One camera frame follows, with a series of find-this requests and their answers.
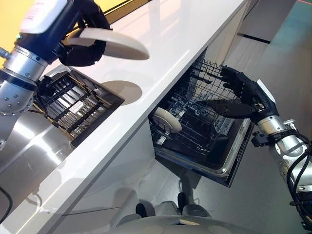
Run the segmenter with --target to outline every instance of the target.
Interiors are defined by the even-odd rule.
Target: dish rack
[[[77,147],[124,99],[104,86],[71,70],[45,76],[44,95],[36,94],[34,106]]]
[[[158,105],[180,122],[182,130],[168,131],[168,127],[151,119],[154,145],[170,141],[207,155],[218,136],[227,135],[234,120],[218,115],[209,106],[210,100],[236,100],[235,94],[224,88],[219,79],[221,68],[216,63],[197,60],[188,69]]]

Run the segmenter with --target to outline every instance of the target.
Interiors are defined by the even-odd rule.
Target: open dishwasher
[[[155,155],[231,186],[254,125],[218,115],[211,103],[238,102],[221,66],[198,59],[149,115]]]

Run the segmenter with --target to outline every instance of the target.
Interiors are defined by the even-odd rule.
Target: black robotic glove
[[[241,103],[229,100],[209,101],[217,113],[229,118],[250,118],[256,124],[266,117],[279,116],[275,103],[257,82],[250,80],[244,73],[224,66],[220,80],[224,82],[225,88],[234,92]]]

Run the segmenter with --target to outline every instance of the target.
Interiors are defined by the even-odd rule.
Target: yellow wall
[[[123,0],[95,0],[95,2],[106,11]],[[34,0],[0,0],[0,47],[11,51],[16,36],[20,30],[20,23]]]

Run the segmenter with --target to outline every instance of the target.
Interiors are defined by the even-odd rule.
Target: kitchen counter
[[[111,25],[141,41],[150,59],[103,57],[76,68],[99,83],[124,80],[142,96],[120,106],[40,184],[42,206],[23,201],[0,226],[0,233],[46,233],[114,159],[186,69],[207,48],[245,0],[153,0]],[[45,73],[60,65],[48,66]]]

